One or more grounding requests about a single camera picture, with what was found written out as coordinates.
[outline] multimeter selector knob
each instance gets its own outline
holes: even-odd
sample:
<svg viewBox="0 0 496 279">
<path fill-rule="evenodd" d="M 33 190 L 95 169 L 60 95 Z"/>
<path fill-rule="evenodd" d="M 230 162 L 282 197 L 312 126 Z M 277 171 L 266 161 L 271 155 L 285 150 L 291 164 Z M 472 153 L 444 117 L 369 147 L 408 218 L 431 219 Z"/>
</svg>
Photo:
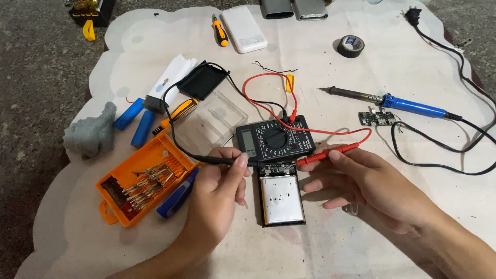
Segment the multimeter selector knob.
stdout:
<svg viewBox="0 0 496 279">
<path fill-rule="evenodd" d="M 288 134 L 281 128 L 271 128 L 265 132 L 263 139 L 270 148 L 277 149 L 286 145 Z"/>
</svg>

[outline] clear plastic case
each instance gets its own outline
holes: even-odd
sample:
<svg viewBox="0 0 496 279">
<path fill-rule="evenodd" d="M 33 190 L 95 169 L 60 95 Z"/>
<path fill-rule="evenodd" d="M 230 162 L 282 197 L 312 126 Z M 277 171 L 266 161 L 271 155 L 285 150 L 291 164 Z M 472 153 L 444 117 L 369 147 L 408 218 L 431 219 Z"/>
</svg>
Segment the clear plastic case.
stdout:
<svg viewBox="0 0 496 279">
<path fill-rule="evenodd" d="M 246 124 L 248 115 L 218 90 L 198 104 L 185 118 L 174 122 L 176 140 L 187 151 L 207 155 L 213 148 L 225 145 L 236 127 Z M 166 135 L 172 139 L 170 127 Z"/>
</svg>

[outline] orange bit case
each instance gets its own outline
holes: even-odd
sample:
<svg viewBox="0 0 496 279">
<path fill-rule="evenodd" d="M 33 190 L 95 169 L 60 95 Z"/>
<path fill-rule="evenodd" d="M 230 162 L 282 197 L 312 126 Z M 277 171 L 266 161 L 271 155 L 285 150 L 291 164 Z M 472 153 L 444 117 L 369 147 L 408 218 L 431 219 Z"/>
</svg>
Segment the orange bit case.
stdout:
<svg viewBox="0 0 496 279">
<path fill-rule="evenodd" d="M 170 168 L 175 179 L 167 181 L 162 190 L 153 194 L 145 207 L 134 209 L 126 200 L 129 195 L 123 193 L 125 189 L 142 180 L 133 172 L 140 172 L 161 163 Z M 100 215 L 108 224 L 119 221 L 124 227 L 134 226 L 170 195 L 195 166 L 164 133 L 159 133 L 96 184 L 103 196 L 99 206 Z"/>
</svg>

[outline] blue soldering iron handle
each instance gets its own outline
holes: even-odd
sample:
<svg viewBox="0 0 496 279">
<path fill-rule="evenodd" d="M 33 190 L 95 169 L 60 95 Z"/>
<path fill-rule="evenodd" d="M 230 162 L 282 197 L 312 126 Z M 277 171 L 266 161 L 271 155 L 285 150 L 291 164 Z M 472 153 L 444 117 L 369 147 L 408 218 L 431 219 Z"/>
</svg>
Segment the blue soldering iron handle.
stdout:
<svg viewBox="0 0 496 279">
<path fill-rule="evenodd" d="M 446 115 L 446 111 L 443 109 L 403 100 L 392 95 L 384 95 L 382 106 L 434 118 L 443 118 Z"/>
<path fill-rule="evenodd" d="M 194 168 L 188 178 L 157 207 L 160 216 L 167 219 L 181 208 L 193 189 L 193 182 L 199 170 L 199 167 Z"/>
</svg>

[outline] gray cloth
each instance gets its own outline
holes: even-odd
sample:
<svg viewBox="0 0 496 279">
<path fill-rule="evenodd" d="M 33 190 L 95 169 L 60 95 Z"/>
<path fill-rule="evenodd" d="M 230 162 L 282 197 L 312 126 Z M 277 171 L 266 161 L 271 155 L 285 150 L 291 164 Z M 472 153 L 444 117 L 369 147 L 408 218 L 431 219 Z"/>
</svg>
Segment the gray cloth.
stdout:
<svg viewBox="0 0 496 279">
<path fill-rule="evenodd" d="M 88 117 L 72 123 L 65 129 L 64 147 L 81 154 L 83 159 L 114 149 L 113 123 L 116 111 L 115 104 L 107 102 L 99 117 Z"/>
</svg>

